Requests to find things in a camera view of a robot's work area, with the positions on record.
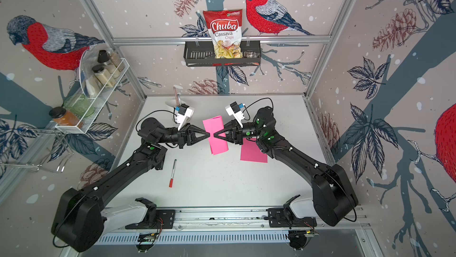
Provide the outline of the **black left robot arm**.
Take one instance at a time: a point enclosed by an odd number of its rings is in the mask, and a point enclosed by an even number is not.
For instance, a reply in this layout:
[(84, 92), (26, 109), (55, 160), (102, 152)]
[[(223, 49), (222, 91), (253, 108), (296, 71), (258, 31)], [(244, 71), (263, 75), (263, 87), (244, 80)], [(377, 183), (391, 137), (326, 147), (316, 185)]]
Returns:
[(80, 190), (71, 188), (60, 198), (51, 233), (77, 252), (91, 248), (108, 232), (108, 217), (103, 210), (114, 197), (136, 178), (165, 162), (167, 148), (191, 146), (210, 137), (210, 133), (187, 123), (181, 128), (164, 127), (157, 119), (148, 118), (138, 131), (141, 145), (127, 161), (97, 182)]

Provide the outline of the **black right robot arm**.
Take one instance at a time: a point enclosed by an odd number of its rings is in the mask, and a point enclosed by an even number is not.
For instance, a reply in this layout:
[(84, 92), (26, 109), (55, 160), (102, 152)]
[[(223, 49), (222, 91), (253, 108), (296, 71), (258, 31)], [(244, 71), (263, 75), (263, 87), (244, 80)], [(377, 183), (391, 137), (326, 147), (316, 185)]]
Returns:
[(329, 226), (336, 226), (358, 205), (358, 199), (346, 171), (339, 165), (328, 165), (311, 158), (294, 147), (276, 131), (272, 107), (260, 108), (252, 122), (244, 123), (241, 107), (233, 102), (226, 107), (234, 117), (214, 137), (232, 144), (254, 138), (259, 150), (278, 160), (305, 179), (312, 188), (313, 208)]

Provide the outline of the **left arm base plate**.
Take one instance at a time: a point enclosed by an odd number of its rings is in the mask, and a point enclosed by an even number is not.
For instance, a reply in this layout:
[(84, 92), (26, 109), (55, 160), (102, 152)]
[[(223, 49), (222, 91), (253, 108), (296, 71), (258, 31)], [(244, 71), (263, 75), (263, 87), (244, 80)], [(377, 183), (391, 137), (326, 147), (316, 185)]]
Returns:
[(126, 229), (171, 229), (173, 227), (176, 214), (174, 209), (158, 209), (154, 202), (146, 198), (137, 198), (135, 202), (145, 206), (147, 211), (141, 221), (125, 226)]

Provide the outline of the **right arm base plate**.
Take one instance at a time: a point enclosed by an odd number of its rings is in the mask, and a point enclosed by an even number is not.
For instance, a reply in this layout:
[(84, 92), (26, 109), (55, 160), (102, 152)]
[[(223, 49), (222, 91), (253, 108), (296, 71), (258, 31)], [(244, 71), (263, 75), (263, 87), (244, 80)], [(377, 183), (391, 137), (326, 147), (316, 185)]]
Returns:
[(281, 208), (269, 208), (264, 220), (269, 222), (271, 228), (314, 228), (317, 226), (316, 216), (313, 200), (296, 195)]

